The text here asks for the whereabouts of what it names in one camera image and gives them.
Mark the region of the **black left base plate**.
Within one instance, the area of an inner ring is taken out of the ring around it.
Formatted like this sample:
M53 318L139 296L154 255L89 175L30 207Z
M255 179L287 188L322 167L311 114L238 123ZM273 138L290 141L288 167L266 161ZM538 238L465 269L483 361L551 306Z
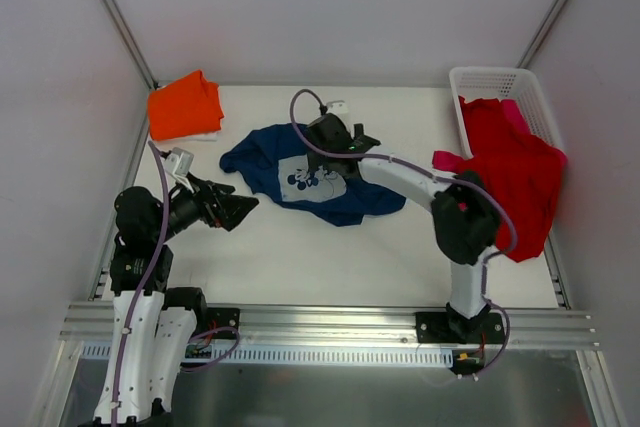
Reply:
M211 307L207 309L207 331L214 330L206 339L234 340L236 335L227 328L237 329L241 322L241 310L237 307Z

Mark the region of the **red t-shirt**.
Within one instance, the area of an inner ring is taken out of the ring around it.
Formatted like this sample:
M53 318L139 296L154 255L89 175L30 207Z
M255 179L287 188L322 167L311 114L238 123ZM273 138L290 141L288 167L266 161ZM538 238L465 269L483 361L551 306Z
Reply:
M566 155L530 130L515 101L459 98L472 157L457 172L474 171L511 219L514 262L542 254L555 217Z

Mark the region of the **white plastic basket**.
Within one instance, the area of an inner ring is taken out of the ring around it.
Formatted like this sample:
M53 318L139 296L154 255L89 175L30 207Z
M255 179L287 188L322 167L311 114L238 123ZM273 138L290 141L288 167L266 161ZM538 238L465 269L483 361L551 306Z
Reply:
M551 106L533 72L507 67L454 67L449 72L449 82L464 158L471 158L473 152L467 136L460 98L465 101L512 100L532 134L559 150L565 150Z

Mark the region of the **navy blue printed t-shirt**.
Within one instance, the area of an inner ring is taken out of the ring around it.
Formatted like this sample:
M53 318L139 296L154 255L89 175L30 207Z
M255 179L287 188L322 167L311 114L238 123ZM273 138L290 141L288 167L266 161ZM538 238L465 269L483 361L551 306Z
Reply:
M240 174L252 193L337 227L359 225L366 216L394 214L406 203L382 186L346 179L323 167L310 171L306 146L290 124L251 131L221 156L219 167Z

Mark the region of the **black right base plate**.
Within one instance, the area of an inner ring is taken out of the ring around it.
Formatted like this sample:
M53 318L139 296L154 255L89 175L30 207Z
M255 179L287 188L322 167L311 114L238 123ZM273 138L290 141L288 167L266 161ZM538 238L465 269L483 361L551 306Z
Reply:
M484 311L466 319L452 311L415 313L416 336L420 344L480 344L500 345L506 340L502 316Z

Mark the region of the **right aluminium frame post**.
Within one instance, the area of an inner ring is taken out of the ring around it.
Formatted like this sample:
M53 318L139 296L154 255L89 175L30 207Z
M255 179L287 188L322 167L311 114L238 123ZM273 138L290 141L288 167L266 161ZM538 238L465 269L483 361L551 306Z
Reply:
M551 2L533 37L517 62L517 68L527 69L532 65L569 2L570 0L553 0Z

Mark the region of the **folded orange t-shirt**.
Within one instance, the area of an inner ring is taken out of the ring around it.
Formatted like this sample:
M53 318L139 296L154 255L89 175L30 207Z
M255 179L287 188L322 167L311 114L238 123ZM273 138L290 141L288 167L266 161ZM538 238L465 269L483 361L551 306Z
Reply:
M201 70L152 92L147 115L150 137L158 142L217 133L225 117L219 85Z

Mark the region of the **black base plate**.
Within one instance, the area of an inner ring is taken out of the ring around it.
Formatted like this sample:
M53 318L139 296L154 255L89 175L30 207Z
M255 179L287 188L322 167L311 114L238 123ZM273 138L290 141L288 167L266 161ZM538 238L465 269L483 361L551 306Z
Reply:
M506 340L502 316L484 311L466 319L452 311L415 313L416 336L420 344L480 344L500 345Z
M237 307L211 307L207 309L207 331L214 330L206 339L234 340L236 335L227 328L237 329L241 322L241 310Z

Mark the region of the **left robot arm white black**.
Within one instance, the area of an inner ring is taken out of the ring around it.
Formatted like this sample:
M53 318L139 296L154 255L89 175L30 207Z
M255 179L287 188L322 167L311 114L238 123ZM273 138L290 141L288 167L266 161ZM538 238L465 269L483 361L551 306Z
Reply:
M93 426L172 425L172 395L188 345L220 334L239 337L234 325L209 323L200 288L169 287L167 242L197 222L232 231L259 201L230 185L187 179L189 186L164 188L161 199L134 186L114 201L113 334Z

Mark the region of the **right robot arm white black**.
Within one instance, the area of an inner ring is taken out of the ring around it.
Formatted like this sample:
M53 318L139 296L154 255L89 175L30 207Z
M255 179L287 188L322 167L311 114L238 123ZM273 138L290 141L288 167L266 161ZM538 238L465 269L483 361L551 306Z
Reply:
M325 113L300 132L311 171L322 167L344 178L384 187L426 209L436 244L450 261L451 295L436 333L460 343L480 335L491 307L486 263L501 217L476 173L437 174L394 155L364 133Z

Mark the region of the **left aluminium frame post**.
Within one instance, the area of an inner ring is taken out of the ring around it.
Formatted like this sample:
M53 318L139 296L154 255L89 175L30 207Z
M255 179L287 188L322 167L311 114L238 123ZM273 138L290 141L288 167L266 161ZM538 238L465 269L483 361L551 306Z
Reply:
M117 0L99 0L99 2L107 13L144 85L149 90L156 90L159 87L158 80L153 75Z

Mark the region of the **aluminium frame post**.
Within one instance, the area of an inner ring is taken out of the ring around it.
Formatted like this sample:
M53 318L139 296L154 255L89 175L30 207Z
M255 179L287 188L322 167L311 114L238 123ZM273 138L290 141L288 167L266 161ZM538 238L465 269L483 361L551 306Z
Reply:
M569 2L570 0L553 0L551 2L533 37L517 62L517 68L527 69L532 65Z
M107 13L144 85L149 90L156 90L159 87L158 80L153 75L117 0L99 0L99 2Z

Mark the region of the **aluminium mounting rail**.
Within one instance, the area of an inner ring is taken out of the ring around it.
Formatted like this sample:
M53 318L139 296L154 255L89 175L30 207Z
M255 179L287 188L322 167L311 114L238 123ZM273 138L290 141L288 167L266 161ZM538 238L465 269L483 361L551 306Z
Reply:
M242 342L276 346L453 347L419 321L416 307L329 307L240 305ZM598 350L599 329L579 310L509 309L508 320L495 321L485 335L495 348L507 332L507 346L533 350Z

